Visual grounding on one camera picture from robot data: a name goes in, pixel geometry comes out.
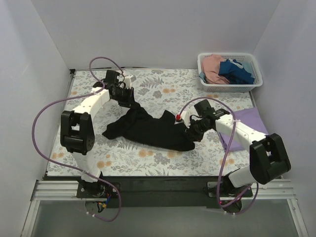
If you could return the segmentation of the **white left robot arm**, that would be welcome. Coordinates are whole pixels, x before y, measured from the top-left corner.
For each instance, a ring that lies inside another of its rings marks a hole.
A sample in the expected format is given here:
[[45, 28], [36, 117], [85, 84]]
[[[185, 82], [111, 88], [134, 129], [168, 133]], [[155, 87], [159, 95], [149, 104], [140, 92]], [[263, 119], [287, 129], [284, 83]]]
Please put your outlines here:
[[103, 175], [91, 153], [95, 142], [93, 119], [110, 100], [116, 100], [121, 107], [130, 108], [135, 102], [132, 87], [135, 80], [134, 75], [127, 75], [120, 81], [119, 72], [108, 70], [105, 78], [93, 85], [91, 96], [71, 111], [63, 111], [61, 114], [61, 146], [72, 154], [81, 169], [79, 183], [90, 196], [102, 197], [108, 187], [98, 180]]

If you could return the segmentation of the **black t shirt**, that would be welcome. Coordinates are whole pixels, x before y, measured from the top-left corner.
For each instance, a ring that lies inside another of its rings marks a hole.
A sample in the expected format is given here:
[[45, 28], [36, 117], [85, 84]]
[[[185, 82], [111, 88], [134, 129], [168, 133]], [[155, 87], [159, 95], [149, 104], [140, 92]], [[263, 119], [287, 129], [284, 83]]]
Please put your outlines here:
[[110, 140], [123, 137], [148, 146], [187, 152], [194, 150], [195, 144], [185, 130], [186, 126], [176, 123], [171, 112], [165, 110], [160, 118], [154, 118], [135, 102], [124, 116], [108, 124], [102, 135]]

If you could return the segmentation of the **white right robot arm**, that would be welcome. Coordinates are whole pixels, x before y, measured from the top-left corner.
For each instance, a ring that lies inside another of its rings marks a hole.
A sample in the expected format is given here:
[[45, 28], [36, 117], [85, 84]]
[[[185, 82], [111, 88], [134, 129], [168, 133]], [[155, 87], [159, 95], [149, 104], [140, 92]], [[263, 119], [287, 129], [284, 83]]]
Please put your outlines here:
[[205, 132], [214, 130], [229, 135], [230, 144], [236, 141], [249, 153], [247, 167], [225, 176], [218, 175], [214, 186], [217, 197], [224, 192], [229, 196], [239, 193], [237, 197], [240, 198], [252, 184], [265, 185], [291, 170], [286, 148], [278, 134], [268, 135], [245, 125], [228, 106], [216, 110], [206, 97], [199, 97], [196, 101], [197, 119], [186, 112], [186, 107], [176, 117], [183, 121], [186, 133], [193, 141], [201, 141]]

